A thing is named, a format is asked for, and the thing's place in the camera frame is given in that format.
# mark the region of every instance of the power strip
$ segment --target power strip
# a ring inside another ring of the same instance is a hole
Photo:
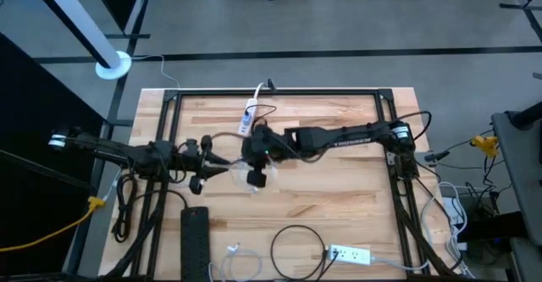
[[[245,110],[243,111],[243,115],[241,116],[241,122],[239,123],[239,129],[237,130],[237,134],[243,136],[249,136],[251,134],[252,122],[254,122],[254,116],[256,115],[257,111],[257,106],[255,105],[257,105],[256,98],[250,98],[246,102]]]
[[[333,260],[336,253],[338,253],[336,262],[371,265],[371,252],[367,249],[331,245],[328,253],[329,260]]]

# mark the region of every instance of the concrete floor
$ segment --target concrete floor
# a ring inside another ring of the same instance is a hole
[[[102,30],[119,33],[99,0],[81,2]],[[135,53],[539,46],[523,12],[500,9],[499,3],[514,0],[150,0],[141,33],[152,37],[138,41]],[[2,33],[32,57],[88,55],[41,0],[5,0],[0,19]],[[112,43],[118,50],[127,46]],[[541,59],[542,53],[218,60],[167,62],[165,72],[182,87],[254,86],[267,78],[277,86],[413,86],[420,107],[434,116],[429,142],[443,150],[489,129],[492,113],[539,101],[542,81],[531,74],[542,72]],[[107,116],[116,82],[99,80],[93,64],[44,67]],[[159,68],[155,62],[134,64],[120,119],[134,117],[141,88],[175,86]],[[128,141],[129,135],[130,129],[117,130],[115,139]],[[459,147],[446,162],[481,166],[483,156]],[[100,194],[116,173],[109,168]],[[498,187],[510,182],[504,171],[504,165],[494,170]],[[481,171],[438,172],[457,185],[468,180],[481,186]],[[517,210],[513,191],[503,192],[498,202],[503,213]],[[97,272],[112,208],[106,210],[92,218],[81,274]],[[483,275],[495,274],[502,279],[501,273]]]

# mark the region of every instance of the extension cord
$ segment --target extension cord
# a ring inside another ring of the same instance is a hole
[[[368,249],[331,245],[328,258],[336,262],[371,265],[371,252]]]
[[[239,129],[237,134],[243,136],[249,136],[251,133],[252,122],[254,122],[254,116],[256,116],[257,111],[257,99],[250,98],[246,101],[245,110],[241,116],[241,122],[239,123]]]

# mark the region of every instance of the yellow clamp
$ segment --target yellow clamp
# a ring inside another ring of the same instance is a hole
[[[497,137],[482,137],[477,135],[471,140],[471,144],[484,152],[489,158],[496,157],[499,154],[497,150]]]

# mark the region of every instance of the white power strip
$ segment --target white power strip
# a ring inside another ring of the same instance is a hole
[[[239,129],[237,130],[237,134],[243,136],[248,136],[251,134],[252,122],[254,122],[254,116],[256,115],[257,111],[257,106],[254,105],[257,105],[257,99],[248,99],[248,101],[246,102],[245,110],[243,111],[243,115],[241,116],[241,122],[239,123]]]
[[[335,253],[338,254],[336,262],[371,265],[371,252],[367,249],[331,245],[328,253],[329,260],[335,258]]]

